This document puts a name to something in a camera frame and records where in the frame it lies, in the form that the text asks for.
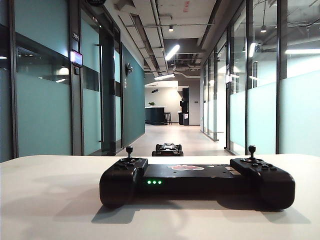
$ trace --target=game controller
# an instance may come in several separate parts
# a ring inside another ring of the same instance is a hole
[[[100,200],[109,209],[129,203],[143,194],[255,194],[268,208],[282,210],[295,199],[295,181],[286,171],[254,157],[235,158],[230,164],[185,165],[148,164],[148,159],[128,157],[118,160],[101,176]]]

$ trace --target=remote control car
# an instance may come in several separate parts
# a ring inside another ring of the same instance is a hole
[[[174,145],[173,143],[157,144],[155,151],[152,151],[152,157],[182,157],[184,152],[182,151],[181,144]]]

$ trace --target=bar stool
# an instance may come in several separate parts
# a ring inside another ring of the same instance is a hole
[[[168,124],[172,125],[171,112],[165,112],[164,119],[165,119],[165,125],[168,125]]]

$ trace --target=floor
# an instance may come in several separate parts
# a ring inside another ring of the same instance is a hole
[[[131,145],[132,156],[151,156],[156,144],[181,144],[184,156],[229,156],[224,150],[225,141],[212,141],[200,131],[200,126],[184,126],[178,123],[172,125],[145,125],[145,134]],[[127,156],[126,149],[117,156]]]

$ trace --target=white table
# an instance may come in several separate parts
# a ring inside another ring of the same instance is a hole
[[[2,240],[318,240],[320,158],[260,155],[296,182],[281,212],[228,209],[216,201],[165,201],[101,211],[99,180],[119,157],[21,157],[1,163]],[[152,164],[228,164],[232,156],[148,157]]]

